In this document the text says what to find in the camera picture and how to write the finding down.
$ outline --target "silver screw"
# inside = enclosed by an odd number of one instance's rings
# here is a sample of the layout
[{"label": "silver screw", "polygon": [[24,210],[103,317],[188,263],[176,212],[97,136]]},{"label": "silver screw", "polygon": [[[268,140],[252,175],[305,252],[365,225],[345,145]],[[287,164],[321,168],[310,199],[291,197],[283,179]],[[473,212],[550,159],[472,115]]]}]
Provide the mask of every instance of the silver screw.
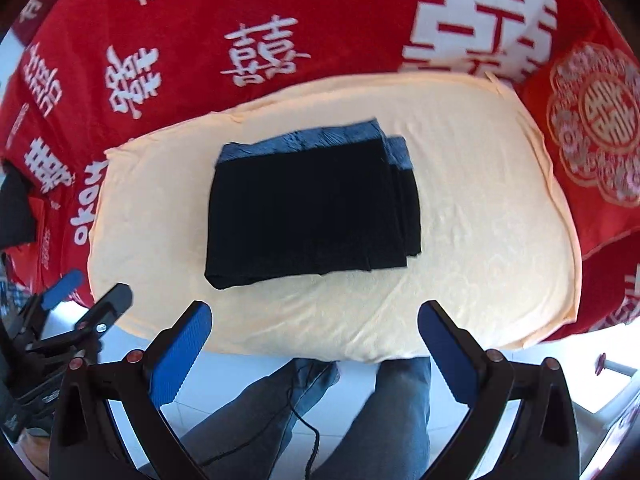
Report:
[{"label": "silver screw", "polygon": [[559,370],[560,369],[560,363],[558,362],[557,359],[553,359],[552,357],[547,357],[545,359],[545,365],[549,368],[551,368],[552,370]]},{"label": "silver screw", "polygon": [[127,363],[139,363],[144,356],[145,353],[142,350],[132,350],[127,354]]},{"label": "silver screw", "polygon": [[492,361],[494,363],[504,361],[504,355],[502,355],[502,353],[495,348],[489,348],[486,351],[486,356],[489,358],[489,361]]},{"label": "silver screw", "polygon": [[69,363],[69,368],[71,368],[72,370],[78,370],[82,368],[83,364],[84,364],[84,359],[82,359],[81,357],[76,357],[74,359],[71,359],[71,362]]}]

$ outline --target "folded clothing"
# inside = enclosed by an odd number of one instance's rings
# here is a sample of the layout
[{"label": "folded clothing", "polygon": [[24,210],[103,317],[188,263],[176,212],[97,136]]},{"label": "folded clothing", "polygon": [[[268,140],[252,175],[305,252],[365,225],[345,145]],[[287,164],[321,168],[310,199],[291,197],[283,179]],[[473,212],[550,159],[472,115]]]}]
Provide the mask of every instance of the folded clothing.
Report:
[{"label": "folded clothing", "polygon": [[405,267],[419,253],[406,143],[376,120],[223,147],[209,198],[205,277],[215,288]]}]

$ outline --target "person's leg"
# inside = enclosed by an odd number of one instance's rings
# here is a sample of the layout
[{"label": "person's leg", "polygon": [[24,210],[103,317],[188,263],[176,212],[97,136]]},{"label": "person's leg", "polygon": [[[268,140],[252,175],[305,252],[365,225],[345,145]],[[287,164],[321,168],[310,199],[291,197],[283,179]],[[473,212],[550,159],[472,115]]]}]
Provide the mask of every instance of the person's leg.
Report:
[{"label": "person's leg", "polygon": [[376,390],[312,480],[416,480],[429,466],[428,357],[380,364]]},{"label": "person's leg", "polygon": [[[338,377],[335,363],[293,359],[207,417],[181,439],[182,444],[211,479],[267,480],[297,421],[289,395],[303,416]],[[149,464],[140,471],[157,478]]]}]

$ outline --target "jeans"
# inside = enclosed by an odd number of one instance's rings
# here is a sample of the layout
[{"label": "jeans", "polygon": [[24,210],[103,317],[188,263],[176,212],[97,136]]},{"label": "jeans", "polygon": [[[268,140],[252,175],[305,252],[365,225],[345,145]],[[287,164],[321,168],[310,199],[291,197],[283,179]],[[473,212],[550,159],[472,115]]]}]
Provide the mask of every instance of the jeans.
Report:
[{"label": "jeans", "polygon": [[[293,359],[207,417],[182,444],[212,480],[268,480],[297,422],[289,397],[304,416],[338,378],[335,363]],[[429,466],[430,383],[428,357],[383,362],[375,391],[312,480],[421,478]],[[140,471],[157,478],[150,465]]]}]

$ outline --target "yellow cloth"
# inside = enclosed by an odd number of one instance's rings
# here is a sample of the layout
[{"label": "yellow cloth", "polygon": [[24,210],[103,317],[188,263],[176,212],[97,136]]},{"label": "yellow cloth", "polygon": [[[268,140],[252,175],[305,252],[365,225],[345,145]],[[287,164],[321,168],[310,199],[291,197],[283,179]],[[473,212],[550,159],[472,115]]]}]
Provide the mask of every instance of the yellow cloth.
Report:
[{"label": "yellow cloth", "polygon": [[[377,118],[406,139],[422,254],[408,268],[291,276],[215,290],[204,279],[207,204],[226,142]],[[485,347],[521,348],[575,320],[581,260],[542,133],[513,91],[463,75],[344,76],[164,128],[107,152],[91,232],[95,297],[128,283],[124,330],[152,338],[193,300],[215,352],[378,362],[428,354],[435,299]]]}]

